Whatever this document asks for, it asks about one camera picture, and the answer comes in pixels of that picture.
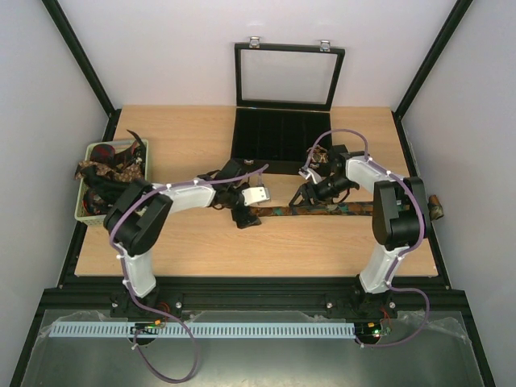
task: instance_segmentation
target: open jewelry box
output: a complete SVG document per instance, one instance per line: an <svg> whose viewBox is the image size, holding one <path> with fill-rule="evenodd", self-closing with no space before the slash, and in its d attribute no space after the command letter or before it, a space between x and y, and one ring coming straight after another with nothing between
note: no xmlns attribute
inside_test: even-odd
<svg viewBox="0 0 516 387"><path fill-rule="evenodd" d="M297 174L307 150L331 129L343 48L235 44L236 116L231 158L266 173ZM331 147L331 136L319 143Z"/></svg>

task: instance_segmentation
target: fabric item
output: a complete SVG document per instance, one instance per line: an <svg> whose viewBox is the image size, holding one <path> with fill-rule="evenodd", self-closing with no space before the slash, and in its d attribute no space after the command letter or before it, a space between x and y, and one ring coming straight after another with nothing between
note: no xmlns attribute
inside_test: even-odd
<svg viewBox="0 0 516 387"><path fill-rule="evenodd" d="M82 198L82 205L89 215L107 214L129 183L145 178L147 148L136 133L129 132L135 137L129 148L116 153L109 144L97 144L89 160L81 161L77 166L75 178L83 178L89 187Z"/></svg>
<svg viewBox="0 0 516 387"><path fill-rule="evenodd" d="M85 168L91 167L95 165L97 167L96 173L98 176L104 176L105 178L112 181L121 181L125 183L130 183L131 181L141 177L144 178L142 174L141 167L138 164L131 164L127 166L122 172L116 172L116 169L108 167L105 164L101 164L95 161L82 161L79 163L79 168L76 172L75 178L81 179L84 177L83 170Z"/></svg>

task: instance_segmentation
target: metal bracket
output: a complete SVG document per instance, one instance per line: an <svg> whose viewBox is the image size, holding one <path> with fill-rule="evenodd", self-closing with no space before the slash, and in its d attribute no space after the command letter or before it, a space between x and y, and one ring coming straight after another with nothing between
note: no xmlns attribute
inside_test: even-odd
<svg viewBox="0 0 516 387"><path fill-rule="evenodd" d="M322 52L330 52L330 49L331 49L330 40L321 40L319 48L321 49Z"/></svg>
<svg viewBox="0 0 516 387"><path fill-rule="evenodd" d="M260 37L251 36L249 38L249 48L260 48Z"/></svg>

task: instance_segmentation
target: brown fabric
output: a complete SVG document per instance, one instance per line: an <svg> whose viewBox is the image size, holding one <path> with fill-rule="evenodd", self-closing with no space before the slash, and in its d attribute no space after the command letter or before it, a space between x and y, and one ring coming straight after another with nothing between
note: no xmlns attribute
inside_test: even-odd
<svg viewBox="0 0 516 387"><path fill-rule="evenodd" d="M79 171L75 175L76 179L83 178L81 174L81 170L86 167L90 167L92 165L95 165L97 167L97 175L98 176L105 176L109 175L110 179L112 181L121 181L124 183L130 183L133 180L144 177L144 175L141 172L141 168L138 164L132 164L126 167L121 173L115 172L112 168L108 167L105 164L100 164L95 161L81 161L79 163Z"/></svg>

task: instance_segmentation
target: glass panel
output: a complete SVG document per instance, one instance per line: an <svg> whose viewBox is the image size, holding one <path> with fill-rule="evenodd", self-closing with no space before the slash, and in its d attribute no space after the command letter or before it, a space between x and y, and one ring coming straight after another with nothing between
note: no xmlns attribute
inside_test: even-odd
<svg viewBox="0 0 516 387"><path fill-rule="evenodd" d="M242 50L242 99L326 103L336 54Z"/></svg>
<svg viewBox="0 0 516 387"><path fill-rule="evenodd" d="M120 321L102 313L69 310L45 313L43 326L61 321ZM397 341L420 323L418 312L392 321ZM298 312L205 312L196 322L314 322ZM460 312L432 312L422 333L398 347L361 349L350 339L201 339L202 365L188 386L215 385L467 385L482 386ZM131 350L128 339L48 337L43 328L22 386L162 386ZM171 377L183 377L193 359L187 339L156 339L143 351Z"/></svg>

